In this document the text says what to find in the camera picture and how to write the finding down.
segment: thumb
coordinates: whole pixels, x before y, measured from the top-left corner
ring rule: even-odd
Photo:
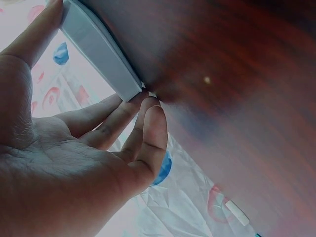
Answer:
[[[47,8],[0,53],[0,144],[23,149],[33,141],[31,69],[57,33],[63,1]]]

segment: dark wood grain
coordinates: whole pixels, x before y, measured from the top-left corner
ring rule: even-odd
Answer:
[[[82,0],[266,237],[316,236],[316,3]]]

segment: wooden surface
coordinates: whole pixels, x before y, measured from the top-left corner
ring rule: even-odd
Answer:
[[[316,2],[82,2],[255,230],[316,236]]]

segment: small white object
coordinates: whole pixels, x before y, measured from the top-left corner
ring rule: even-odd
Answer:
[[[242,223],[242,225],[246,226],[249,224],[250,221],[248,217],[236,206],[235,203],[229,200],[225,205],[228,210],[231,211],[232,214]]]
[[[107,28],[78,0],[64,1],[60,29],[122,100],[142,91],[141,81]]]

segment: light spot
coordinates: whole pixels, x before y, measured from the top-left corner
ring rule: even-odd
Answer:
[[[210,77],[204,77],[204,82],[209,85],[212,83]]]

